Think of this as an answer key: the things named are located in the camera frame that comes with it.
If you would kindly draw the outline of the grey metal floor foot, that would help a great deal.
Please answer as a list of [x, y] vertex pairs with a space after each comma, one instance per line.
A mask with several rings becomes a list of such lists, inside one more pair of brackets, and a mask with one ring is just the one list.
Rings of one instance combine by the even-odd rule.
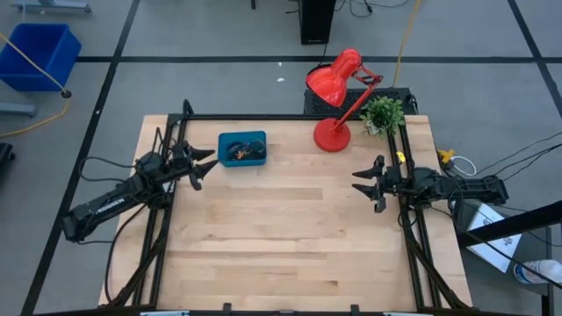
[[40, 10], [62, 9], [75, 10], [91, 13], [91, 7], [88, 3], [75, 0], [11, 0], [11, 5], [23, 10], [30, 7]]
[[31, 104], [0, 103], [0, 114], [24, 115], [35, 117], [37, 108]]

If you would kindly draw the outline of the black computer tower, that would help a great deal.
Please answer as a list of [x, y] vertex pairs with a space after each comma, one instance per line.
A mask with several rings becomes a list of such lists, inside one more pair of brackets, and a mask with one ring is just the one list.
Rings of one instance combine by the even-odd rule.
[[298, 0], [297, 3], [301, 44], [327, 44], [336, 0]]

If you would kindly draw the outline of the dark blue floor bin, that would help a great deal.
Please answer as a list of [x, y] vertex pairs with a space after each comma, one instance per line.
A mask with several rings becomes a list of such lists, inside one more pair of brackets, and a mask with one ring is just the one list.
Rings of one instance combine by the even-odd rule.
[[20, 92], [61, 91], [82, 45], [67, 24], [21, 23], [0, 51], [0, 81]]

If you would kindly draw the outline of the black caster base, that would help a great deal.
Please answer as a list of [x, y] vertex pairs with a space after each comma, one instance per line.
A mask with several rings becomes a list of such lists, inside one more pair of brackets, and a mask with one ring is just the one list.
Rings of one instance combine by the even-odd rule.
[[10, 167], [14, 159], [15, 154], [12, 144], [0, 142], [0, 176]]

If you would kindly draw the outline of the white printed cardboard box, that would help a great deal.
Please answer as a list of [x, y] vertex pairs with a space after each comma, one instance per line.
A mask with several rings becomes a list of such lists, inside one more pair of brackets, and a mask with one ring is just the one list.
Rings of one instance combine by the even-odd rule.
[[[466, 228], [467, 231], [475, 230], [482, 226], [491, 225], [495, 222], [499, 222], [505, 219], [503, 215], [499, 214], [489, 205], [466, 204], [465, 206], [469, 210], [473, 211], [473, 215], [469, 217], [468, 226]], [[470, 246], [468, 249], [484, 261], [490, 263], [502, 273], [506, 273], [511, 261], [501, 255], [501, 253], [506, 256], [512, 257], [521, 238], [522, 235], [519, 233], [517, 235], [504, 237], [502, 239], [489, 241], [489, 244], [491, 244], [491, 246], [480, 243], [474, 246]]]

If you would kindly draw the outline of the small green potted plant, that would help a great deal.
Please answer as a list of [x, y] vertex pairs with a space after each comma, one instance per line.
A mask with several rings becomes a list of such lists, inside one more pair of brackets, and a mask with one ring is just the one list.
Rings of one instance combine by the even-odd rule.
[[367, 134], [381, 139], [393, 138], [405, 125], [402, 105], [401, 100], [389, 97], [376, 97], [366, 102], [361, 107], [359, 118]]

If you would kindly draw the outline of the clear plastic water bottle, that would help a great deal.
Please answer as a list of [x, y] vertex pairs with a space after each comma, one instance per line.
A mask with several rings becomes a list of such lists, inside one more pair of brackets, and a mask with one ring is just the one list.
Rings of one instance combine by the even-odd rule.
[[562, 263], [556, 260], [539, 260], [516, 264], [513, 268], [515, 278], [523, 284], [547, 284], [541, 278], [550, 278], [557, 284], [562, 284]]

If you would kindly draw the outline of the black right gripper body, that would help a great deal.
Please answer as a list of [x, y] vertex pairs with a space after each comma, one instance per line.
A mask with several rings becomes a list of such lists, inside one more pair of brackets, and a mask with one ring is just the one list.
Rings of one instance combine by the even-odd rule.
[[378, 177], [378, 191], [380, 195], [397, 195], [408, 190], [407, 179], [401, 175], [400, 169], [386, 169]]

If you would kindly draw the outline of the black aluminium table frame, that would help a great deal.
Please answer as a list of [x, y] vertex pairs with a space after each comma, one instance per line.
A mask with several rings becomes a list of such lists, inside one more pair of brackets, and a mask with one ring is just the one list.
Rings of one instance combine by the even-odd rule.
[[194, 116], [186, 135], [216, 148], [225, 132], [262, 130], [258, 167], [215, 167], [194, 190], [177, 185], [167, 212], [126, 212], [101, 301], [115, 298], [136, 269], [144, 240], [169, 222], [165, 249], [148, 269], [138, 303], [161, 309], [236, 311], [413, 311], [432, 305], [424, 270], [411, 264], [395, 198], [377, 214], [354, 189], [354, 172], [388, 154], [384, 141], [350, 126], [339, 154], [313, 142], [315, 120], [291, 115]]

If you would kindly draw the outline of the red desk lamp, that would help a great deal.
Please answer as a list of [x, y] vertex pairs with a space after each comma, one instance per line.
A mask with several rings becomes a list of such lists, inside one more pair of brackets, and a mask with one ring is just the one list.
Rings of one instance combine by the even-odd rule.
[[343, 105], [350, 78], [364, 84], [366, 89], [340, 118], [324, 118], [315, 126], [313, 140], [316, 146], [325, 152], [341, 152], [349, 145], [351, 133], [346, 122], [359, 110], [384, 77], [370, 71], [363, 64], [361, 54], [354, 48], [344, 49], [332, 63], [319, 65], [306, 75], [307, 88], [335, 108]]

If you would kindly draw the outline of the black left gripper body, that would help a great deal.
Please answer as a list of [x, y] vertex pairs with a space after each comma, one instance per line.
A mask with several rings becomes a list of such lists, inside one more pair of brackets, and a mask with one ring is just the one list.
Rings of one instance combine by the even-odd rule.
[[171, 152], [171, 168], [178, 174], [186, 175], [191, 173], [193, 163], [187, 147], [173, 147]]

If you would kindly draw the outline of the teal blue plastic bin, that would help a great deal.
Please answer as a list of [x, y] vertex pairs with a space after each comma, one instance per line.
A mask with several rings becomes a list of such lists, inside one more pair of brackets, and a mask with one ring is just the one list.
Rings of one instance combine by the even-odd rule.
[[267, 161], [267, 155], [261, 160], [249, 161], [229, 161], [227, 158], [227, 147], [234, 142], [261, 140], [267, 147], [267, 137], [264, 131], [249, 131], [236, 133], [221, 133], [219, 135], [219, 161], [227, 168], [233, 167], [249, 167], [264, 165]]

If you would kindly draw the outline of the black metal beam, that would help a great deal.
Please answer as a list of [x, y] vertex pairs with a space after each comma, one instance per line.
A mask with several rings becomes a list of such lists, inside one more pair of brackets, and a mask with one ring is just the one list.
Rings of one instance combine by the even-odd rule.
[[562, 200], [535, 210], [493, 222], [489, 225], [466, 231], [458, 235], [461, 248], [495, 241], [504, 237], [530, 232], [562, 222]]

